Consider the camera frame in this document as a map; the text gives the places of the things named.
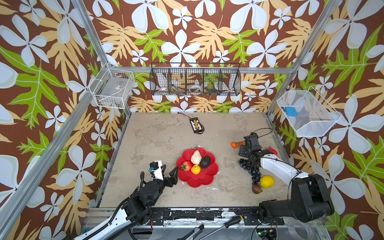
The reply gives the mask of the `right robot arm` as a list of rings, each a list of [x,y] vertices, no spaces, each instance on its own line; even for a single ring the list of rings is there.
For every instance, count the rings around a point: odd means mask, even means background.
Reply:
[[[252,132],[239,145],[239,164],[261,185],[260,169],[267,170],[289,187],[286,200],[270,200],[259,204],[260,221],[278,217],[293,217],[303,223],[331,216],[335,212],[325,180],[310,175],[280,160],[271,150],[263,150],[259,136]]]

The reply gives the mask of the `yellow lemon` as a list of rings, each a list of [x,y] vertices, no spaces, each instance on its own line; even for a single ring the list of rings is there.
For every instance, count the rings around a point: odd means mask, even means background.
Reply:
[[[269,189],[275,185],[275,180],[271,176],[264,176],[260,179],[260,186],[264,189]]]

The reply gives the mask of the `red apple with leaf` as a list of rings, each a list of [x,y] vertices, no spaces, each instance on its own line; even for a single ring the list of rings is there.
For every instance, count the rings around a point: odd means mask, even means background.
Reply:
[[[190,161],[184,161],[182,164],[181,164],[181,170],[185,171],[185,172],[188,172],[191,170],[191,168],[194,166],[194,164]]]

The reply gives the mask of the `yellow wrinkled pear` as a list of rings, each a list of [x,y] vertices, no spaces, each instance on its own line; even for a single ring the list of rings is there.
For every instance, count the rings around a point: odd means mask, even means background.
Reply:
[[[194,165],[193,167],[191,167],[191,172],[194,175],[198,175],[201,172],[201,167],[199,165]]]

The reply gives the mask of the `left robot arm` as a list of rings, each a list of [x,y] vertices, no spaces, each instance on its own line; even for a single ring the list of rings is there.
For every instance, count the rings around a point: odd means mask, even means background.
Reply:
[[[126,228],[146,224],[152,218],[152,207],[156,204],[166,187],[173,187],[178,183],[179,167],[164,176],[166,166],[161,166],[151,172],[160,174],[160,178],[152,181],[144,180],[145,173],[140,173],[140,184],[133,193],[124,199],[113,214],[88,232],[75,237],[76,240],[107,240]]]

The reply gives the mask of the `dark avocado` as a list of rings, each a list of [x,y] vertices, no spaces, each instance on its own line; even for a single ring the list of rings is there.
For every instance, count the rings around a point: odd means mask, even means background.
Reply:
[[[200,161],[200,167],[201,169],[207,169],[211,165],[211,157],[205,156]]]

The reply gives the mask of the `red flower-shaped fruit bowl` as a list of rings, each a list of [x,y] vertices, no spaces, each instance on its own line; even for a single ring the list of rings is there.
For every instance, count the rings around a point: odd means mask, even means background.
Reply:
[[[205,156],[211,157],[211,165],[207,169],[201,169],[201,172],[198,175],[194,175],[191,172],[191,170],[188,172],[181,170],[181,164],[184,161],[191,162],[191,156],[193,155],[195,150],[200,151],[202,158]],[[178,173],[179,180],[187,183],[192,188],[209,186],[210,184],[213,183],[215,176],[219,172],[219,166],[216,163],[216,157],[212,153],[204,150],[203,148],[185,150],[182,156],[177,160],[176,164],[177,164],[177,167],[179,167],[179,173]]]

